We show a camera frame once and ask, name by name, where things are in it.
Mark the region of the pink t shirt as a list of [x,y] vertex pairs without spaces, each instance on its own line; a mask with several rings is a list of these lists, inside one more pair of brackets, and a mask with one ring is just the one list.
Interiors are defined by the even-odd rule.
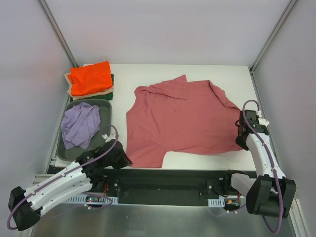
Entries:
[[239,151],[239,108],[209,80],[186,76],[135,89],[126,114],[127,156],[137,168],[160,168],[168,152],[216,155]]

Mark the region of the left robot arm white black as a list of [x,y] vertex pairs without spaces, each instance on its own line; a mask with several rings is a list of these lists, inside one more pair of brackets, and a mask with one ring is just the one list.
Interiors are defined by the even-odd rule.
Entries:
[[105,182],[104,168],[121,169],[131,165],[122,144],[116,140],[81,153],[70,165],[41,183],[11,190],[7,228],[24,231],[34,226],[49,210],[72,196],[90,190],[101,191]]

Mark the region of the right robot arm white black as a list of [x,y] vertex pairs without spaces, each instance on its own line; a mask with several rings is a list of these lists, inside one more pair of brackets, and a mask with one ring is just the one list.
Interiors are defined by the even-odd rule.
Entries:
[[248,213],[265,217],[287,218],[295,193],[296,183],[286,178],[279,167],[270,145],[267,121],[257,111],[240,112],[236,121],[238,146],[252,155],[256,179],[243,171],[228,170],[222,181],[222,189],[228,195],[239,192],[246,198]]

